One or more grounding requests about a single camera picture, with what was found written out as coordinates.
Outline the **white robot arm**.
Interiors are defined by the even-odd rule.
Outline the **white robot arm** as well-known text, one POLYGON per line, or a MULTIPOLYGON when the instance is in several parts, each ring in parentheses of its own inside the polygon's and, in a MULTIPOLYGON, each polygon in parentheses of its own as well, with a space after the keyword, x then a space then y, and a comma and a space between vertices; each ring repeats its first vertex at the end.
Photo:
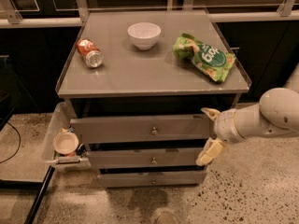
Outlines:
POLYGON ((299 92, 289 88, 266 91, 255 105, 220 112, 202 108, 213 121, 216 138, 209 137, 195 163, 211 163, 228 144, 245 142, 251 137, 280 138, 299 135, 299 92))

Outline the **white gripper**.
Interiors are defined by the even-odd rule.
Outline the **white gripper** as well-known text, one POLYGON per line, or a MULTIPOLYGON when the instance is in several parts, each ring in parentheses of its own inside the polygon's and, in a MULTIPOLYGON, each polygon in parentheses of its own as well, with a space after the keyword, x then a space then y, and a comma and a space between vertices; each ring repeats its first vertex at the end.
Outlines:
POLYGON ((226 149, 224 142, 237 144, 244 142, 245 138, 239 134, 235 127, 236 110, 234 108, 220 112, 214 108, 202 107, 201 111, 214 121, 214 132, 218 137, 216 139, 209 137, 206 140, 203 150, 195 161, 198 166, 205 166, 219 157, 226 149))

